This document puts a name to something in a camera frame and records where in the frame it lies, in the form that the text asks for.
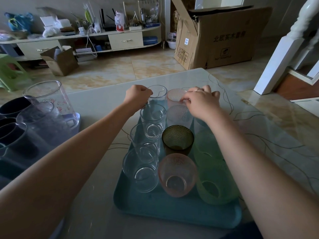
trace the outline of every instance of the glossy tabletop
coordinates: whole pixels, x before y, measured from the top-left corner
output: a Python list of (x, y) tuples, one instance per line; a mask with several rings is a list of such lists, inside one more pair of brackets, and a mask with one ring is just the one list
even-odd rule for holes
[[(74, 110), (81, 114), (81, 128), (90, 126), (121, 104), (125, 91), (133, 84), (141, 84), (146, 87), (159, 84), (168, 90), (202, 87), (209, 84), (212, 90), (220, 91), (221, 107), (229, 113), (258, 149), (307, 190), (319, 193), (319, 158), (201, 68), (69, 93), (68, 96)], [(75, 198), (66, 214), (60, 238), (212, 239), (225, 235), (228, 231), (223, 229), (125, 215), (114, 206), (113, 192), (122, 169), (123, 157), (130, 144), (127, 133), (137, 124), (138, 118), (139, 112), (126, 122), (123, 130), (117, 135)], [(249, 211), (243, 201), (242, 207), (243, 221), (249, 221), (251, 219)]]

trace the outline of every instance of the large cardboard box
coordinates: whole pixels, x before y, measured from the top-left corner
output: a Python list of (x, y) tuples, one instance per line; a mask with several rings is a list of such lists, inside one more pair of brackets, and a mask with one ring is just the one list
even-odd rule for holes
[(178, 27), (174, 58), (186, 69), (213, 68), (251, 60), (271, 7), (219, 7), (187, 11), (172, 0)]
[(54, 59), (54, 52), (59, 47), (54, 47), (40, 54), (41, 58), (46, 61), (52, 74), (55, 76), (66, 76), (75, 68), (78, 67), (78, 62), (73, 55), (72, 48), (58, 54), (56, 60)]

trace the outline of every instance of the drawer handle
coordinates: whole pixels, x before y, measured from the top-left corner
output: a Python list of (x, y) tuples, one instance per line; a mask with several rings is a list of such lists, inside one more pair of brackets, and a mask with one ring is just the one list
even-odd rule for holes
[(48, 51), (49, 49), (37, 49), (38, 52)]

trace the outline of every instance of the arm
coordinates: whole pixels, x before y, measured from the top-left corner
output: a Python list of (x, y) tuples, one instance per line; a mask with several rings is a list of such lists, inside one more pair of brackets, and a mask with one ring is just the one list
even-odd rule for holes
[(0, 191), (0, 238), (48, 238), (125, 122), (152, 94), (133, 85), (110, 114), (52, 150)]
[(189, 111), (205, 121), (214, 133), (263, 237), (318, 238), (316, 198), (246, 140), (219, 107), (218, 91), (211, 93), (209, 86), (189, 91), (183, 97)]

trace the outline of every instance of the teal tray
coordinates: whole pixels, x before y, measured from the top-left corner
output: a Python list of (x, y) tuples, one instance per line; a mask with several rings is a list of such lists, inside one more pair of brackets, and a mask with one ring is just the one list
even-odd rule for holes
[[(165, 151), (162, 145), (159, 160), (161, 161), (164, 157)], [(189, 153), (189, 157), (195, 161), (193, 149)], [(149, 193), (139, 193), (123, 171), (118, 179), (113, 201), (123, 213), (189, 224), (233, 229), (241, 221), (241, 207), (238, 199), (226, 205), (209, 205), (199, 197), (196, 185), (186, 196), (181, 198), (169, 196), (160, 183)]]

